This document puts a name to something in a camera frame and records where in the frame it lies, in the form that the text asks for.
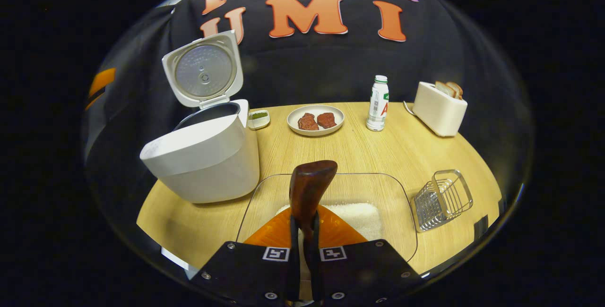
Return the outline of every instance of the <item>wooden handle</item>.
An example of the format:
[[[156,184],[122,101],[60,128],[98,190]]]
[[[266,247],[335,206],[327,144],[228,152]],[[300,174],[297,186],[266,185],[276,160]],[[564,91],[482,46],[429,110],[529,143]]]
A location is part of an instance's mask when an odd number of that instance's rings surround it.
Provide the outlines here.
[[[290,207],[307,242],[313,240],[313,217],[337,169],[335,161],[317,161],[298,165],[292,172]]]

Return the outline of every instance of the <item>green herbs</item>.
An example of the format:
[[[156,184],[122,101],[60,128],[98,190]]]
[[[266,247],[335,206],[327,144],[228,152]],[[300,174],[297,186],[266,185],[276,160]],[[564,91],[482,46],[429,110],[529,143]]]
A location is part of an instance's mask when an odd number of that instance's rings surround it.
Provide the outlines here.
[[[266,112],[257,112],[252,114],[252,119],[258,119],[268,116]]]

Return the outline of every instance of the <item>wooden table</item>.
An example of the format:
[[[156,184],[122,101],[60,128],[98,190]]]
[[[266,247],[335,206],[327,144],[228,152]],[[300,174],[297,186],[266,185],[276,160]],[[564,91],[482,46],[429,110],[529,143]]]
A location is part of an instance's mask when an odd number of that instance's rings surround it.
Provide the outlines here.
[[[411,199],[437,170],[458,169],[473,195],[473,207],[441,227],[417,234],[417,252],[409,261],[417,273],[445,262],[473,242],[473,225],[499,216],[501,191],[476,150],[464,137],[438,137],[403,104],[392,102],[384,130],[365,126],[369,103],[326,103],[344,112],[339,131],[322,137],[294,133],[286,118],[305,105],[265,108],[271,123],[257,130],[261,179],[292,173],[301,163],[331,159],[338,173],[385,173],[403,185]],[[227,240],[235,240],[251,195],[213,204],[191,204],[158,180],[138,215],[137,224],[168,251],[201,268]]]

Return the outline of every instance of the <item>meat slice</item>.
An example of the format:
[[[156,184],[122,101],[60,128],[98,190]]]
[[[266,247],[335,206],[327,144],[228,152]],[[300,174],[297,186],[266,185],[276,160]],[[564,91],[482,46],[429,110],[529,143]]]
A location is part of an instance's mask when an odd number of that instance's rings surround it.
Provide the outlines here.
[[[332,128],[336,126],[336,122],[334,121],[334,113],[326,112],[317,116],[317,124],[320,124],[322,128]]]
[[[319,130],[320,127],[315,122],[315,116],[305,112],[305,114],[298,120],[298,128],[301,130]]]

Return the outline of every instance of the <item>bread slice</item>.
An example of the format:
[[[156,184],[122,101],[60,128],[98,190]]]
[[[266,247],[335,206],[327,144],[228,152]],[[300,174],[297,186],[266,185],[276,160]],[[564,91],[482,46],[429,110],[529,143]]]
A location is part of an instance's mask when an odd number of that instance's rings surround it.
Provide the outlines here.
[[[458,99],[462,99],[462,87],[460,87],[460,85],[454,83],[453,81],[448,81],[447,83],[445,83],[445,85],[451,87],[452,89],[454,89],[454,91],[456,91],[456,96],[454,98],[458,98]]]
[[[456,90],[452,89],[450,86],[445,85],[444,83],[441,83],[441,81],[435,82],[435,88],[452,98],[456,98]]]

